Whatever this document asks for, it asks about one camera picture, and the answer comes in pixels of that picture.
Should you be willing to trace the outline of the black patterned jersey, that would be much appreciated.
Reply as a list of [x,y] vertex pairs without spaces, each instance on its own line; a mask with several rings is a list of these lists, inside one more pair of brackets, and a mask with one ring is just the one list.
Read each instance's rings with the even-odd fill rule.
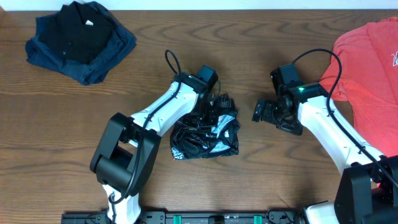
[[175,160],[208,159],[239,154],[238,109],[228,94],[212,102],[209,114],[187,114],[175,124],[170,150]]

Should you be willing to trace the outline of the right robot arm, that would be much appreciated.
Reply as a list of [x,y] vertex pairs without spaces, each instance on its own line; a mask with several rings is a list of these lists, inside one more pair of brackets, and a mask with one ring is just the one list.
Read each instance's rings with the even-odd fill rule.
[[318,83],[279,85],[256,103],[252,120],[301,135],[307,128],[341,174],[334,201],[309,205],[296,223],[397,223],[397,157],[387,157],[342,117]]

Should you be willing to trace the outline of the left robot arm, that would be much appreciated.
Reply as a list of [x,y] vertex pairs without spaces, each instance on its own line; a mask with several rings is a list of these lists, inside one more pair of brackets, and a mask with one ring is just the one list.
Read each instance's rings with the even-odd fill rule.
[[139,192],[152,172],[162,136],[178,119],[199,107],[217,81],[216,72],[181,73],[146,109],[111,117],[90,162],[90,170],[107,194],[107,223],[138,220]]

